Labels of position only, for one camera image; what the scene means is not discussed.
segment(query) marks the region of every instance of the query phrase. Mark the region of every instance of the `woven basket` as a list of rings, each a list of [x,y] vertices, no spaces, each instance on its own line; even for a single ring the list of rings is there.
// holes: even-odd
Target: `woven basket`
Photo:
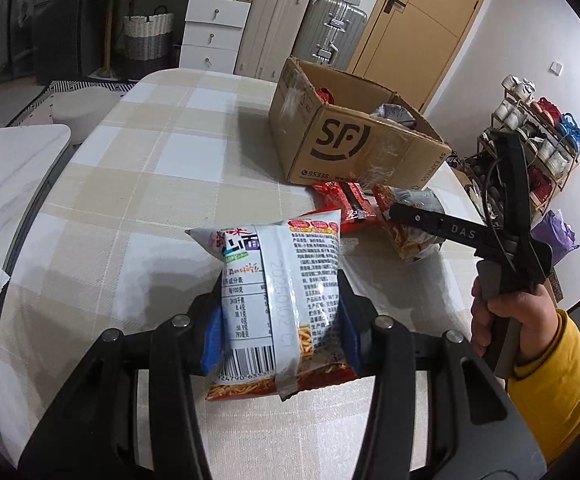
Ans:
[[[167,56],[172,43],[174,13],[124,18],[126,56],[147,61]]]

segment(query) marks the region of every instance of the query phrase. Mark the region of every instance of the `cardboard box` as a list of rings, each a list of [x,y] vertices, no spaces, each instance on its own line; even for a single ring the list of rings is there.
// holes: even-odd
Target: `cardboard box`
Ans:
[[[317,95],[323,87],[336,104]],[[416,131],[369,116],[384,103],[405,106],[417,120]],[[419,189],[451,153],[395,92],[293,57],[276,86],[270,126],[286,179],[304,186],[339,180]]]

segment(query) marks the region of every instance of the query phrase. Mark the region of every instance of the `checkered tablecloth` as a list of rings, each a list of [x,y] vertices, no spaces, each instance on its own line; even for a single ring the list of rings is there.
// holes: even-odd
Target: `checkered tablecloth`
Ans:
[[[22,248],[0,323],[0,430],[16,462],[52,398],[102,330],[156,327],[210,290],[220,263],[184,232],[274,222],[314,209],[283,183],[268,126],[273,84],[166,70],[138,83],[80,147]],[[450,169],[433,187],[450,214],[478,215]],[[358,294],[408,327],[468,331],[470,249],[400,262],[384,233],[344,236],[340,264]],[[277,397],[205,402],[197,412],[216,478],[348,478],[373,379]],[[420,378],[414,464],[424,459]],[[141,376],[140,463],[150,465]]]

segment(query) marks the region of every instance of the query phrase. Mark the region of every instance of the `wooden door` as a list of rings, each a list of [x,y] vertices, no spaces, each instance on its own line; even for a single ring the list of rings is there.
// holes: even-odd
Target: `wooden door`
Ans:
[[[396,90],[421,108],[460,46],[479,2],[383,0],[352,72]]]

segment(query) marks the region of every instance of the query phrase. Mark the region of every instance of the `wall socket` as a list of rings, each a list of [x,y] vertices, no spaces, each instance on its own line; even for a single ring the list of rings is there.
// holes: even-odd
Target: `wall socket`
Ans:
[[[563,65],[561,63],[557,63],[556,61],[553,61],[552,64],[550,65],[550,72],[552,72],[553,74],[556,75],[561,74],[562,69]]]

